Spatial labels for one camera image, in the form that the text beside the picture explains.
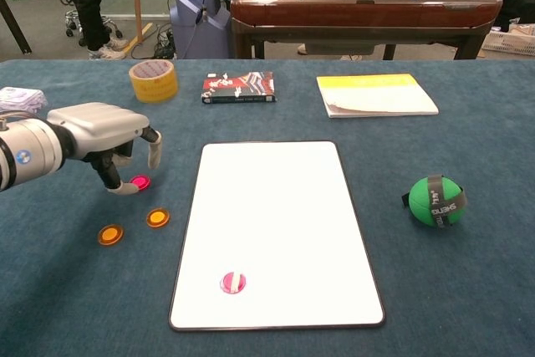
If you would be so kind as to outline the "orange disc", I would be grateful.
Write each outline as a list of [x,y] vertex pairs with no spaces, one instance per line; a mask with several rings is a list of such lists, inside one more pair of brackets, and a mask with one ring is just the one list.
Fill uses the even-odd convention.
[[102,246],[111,246],[119,242],[124,236],[124,229],[120,225],[108,225],[100,229],[98,243]]
[[165,226],[171,219],[171,214],[165,208],[156,208],[151,210],[146,217],[146,223],[149,227],[159,228]]

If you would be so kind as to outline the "yellow white notebook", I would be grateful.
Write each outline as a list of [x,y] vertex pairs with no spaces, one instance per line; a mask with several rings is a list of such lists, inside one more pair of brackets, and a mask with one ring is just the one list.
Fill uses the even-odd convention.
[[330,118],[439,114],[411,74],[318,76],[317,84]]

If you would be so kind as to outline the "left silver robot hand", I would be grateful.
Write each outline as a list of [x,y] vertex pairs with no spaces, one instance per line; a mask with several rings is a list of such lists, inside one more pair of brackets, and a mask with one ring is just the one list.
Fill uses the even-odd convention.
[[89,163],[107,191],[115,195],[139,191],[137,185],[123,182],[117,171],[117,166],[130,163],[135,139],[149,143],[148,167],[160,164],[163,136],[145,115],[133,110],[89,102],[50,110],[47,122],[59,136],[64,158]]

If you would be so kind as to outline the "black bag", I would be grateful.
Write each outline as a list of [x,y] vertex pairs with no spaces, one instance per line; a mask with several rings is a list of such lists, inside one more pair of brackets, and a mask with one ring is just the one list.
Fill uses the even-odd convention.
[[519,23],[535,23],[535,0],[502,0],[494,25],[508,32],[510,22],[517,18]]

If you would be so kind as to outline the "yellow tape roll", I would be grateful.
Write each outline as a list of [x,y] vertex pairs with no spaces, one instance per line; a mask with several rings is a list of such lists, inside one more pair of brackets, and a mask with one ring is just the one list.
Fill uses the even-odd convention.
[[135,97],[143,103],[164,102],[179,92],[175,66],[169,60],[145,60],[132,66],[129,76]]

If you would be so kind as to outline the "white plastic crate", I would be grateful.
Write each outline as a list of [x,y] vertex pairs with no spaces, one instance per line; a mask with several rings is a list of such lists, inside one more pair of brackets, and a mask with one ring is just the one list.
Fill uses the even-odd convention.
[[535,57],[535,36],[523,33],[491,31],[486,36],[481,48],[484,50]]

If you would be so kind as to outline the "black chrome swivel stool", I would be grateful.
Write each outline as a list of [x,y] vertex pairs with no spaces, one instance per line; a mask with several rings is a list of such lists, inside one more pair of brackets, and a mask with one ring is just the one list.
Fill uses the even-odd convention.
[[[116,23],[106,15],[102,16],[102,22],[108,34],[116,38],[123,38],[123,33],[119,30]],[[75,33],[79,34],[78,44],[80,47],[86,46],[83,29],[79,23],[79,14],[76,10],[70,10],[65,13],[65,34],[72,38]]]

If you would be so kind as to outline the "black red small box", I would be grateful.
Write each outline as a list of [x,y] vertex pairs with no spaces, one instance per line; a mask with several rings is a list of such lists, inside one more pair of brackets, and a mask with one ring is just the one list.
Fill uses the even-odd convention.
[[203,104],[272,103],[277,101],[271,71],[243,75],[209,73],[201,91]]

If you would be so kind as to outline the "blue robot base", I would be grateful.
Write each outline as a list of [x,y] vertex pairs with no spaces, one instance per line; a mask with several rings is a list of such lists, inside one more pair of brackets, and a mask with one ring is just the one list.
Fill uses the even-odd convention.
[[221,0],[175,0],[170,19],[179,59],[231,59],[231,14]]

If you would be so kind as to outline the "black slanted table leg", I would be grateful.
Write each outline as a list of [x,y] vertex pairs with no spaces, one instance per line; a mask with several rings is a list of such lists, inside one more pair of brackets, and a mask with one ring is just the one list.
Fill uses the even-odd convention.
[[8,6],[6,0],[0,0],[0,13],[3,16],[5,23],[7,24],[12,36],[14,37],[18,47],[23,54],[32,53],[32,49],[25,38],[22,29],[20,28],[18,21],[14,17],[11,8]]

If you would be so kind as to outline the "person in black clothes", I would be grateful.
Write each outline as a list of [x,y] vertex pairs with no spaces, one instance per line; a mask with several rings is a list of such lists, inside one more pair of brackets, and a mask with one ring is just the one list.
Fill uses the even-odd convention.
[[128,41],[112,38],[107,32],[100,12],[101,0],[73,0],[79,14],[86,48],[90,59],[124,59],[123,49]]

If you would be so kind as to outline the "blue felt table cloth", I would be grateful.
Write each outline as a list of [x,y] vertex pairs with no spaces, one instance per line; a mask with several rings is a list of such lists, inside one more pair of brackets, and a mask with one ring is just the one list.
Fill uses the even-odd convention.
[[[10,60],[0,88],[51,107],[100,101],[164,136],[148,191],[114,196],[91,167],[0,193],[0,357],[535,357],[535,60],[178,60],[180,92],[144,105],[131,62]],[[271,71],[276,102],[203,104],[209,73]],[[438,115],[330,118],[318,76],[411,74]],[[377,329],[177,333],[168,323],[201,148],[331,140],[385,307]],[[466,193],[450,227],[402,196],[443,175]],[[147,214],[165,208],[163,227]],[[120,225],[114,245],[98,233]]]

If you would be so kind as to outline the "brown mahjong table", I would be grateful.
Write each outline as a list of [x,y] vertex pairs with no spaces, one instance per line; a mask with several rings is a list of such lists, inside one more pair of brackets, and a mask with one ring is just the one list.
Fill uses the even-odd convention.
[[384,44],[392,59],[400,43],[441,43],[456,59],[474,59],[502,0],[231,0],[236,56],[254,42]]

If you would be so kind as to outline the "white magnetic board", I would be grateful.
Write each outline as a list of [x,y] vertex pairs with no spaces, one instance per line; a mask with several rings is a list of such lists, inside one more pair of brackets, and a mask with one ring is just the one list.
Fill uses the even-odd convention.
[[[247,284],[227,294],[232,271]],[[384,322],[334,143],[203,147],[169,320],[180,331]]]

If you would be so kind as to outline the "clear plastic packet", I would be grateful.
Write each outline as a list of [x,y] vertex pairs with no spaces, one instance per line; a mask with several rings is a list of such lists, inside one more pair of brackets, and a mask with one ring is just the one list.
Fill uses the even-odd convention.
[[0,111],[24,110],[37,113],[47,105],[48,101],[40,89],[9,86],[0,89]]

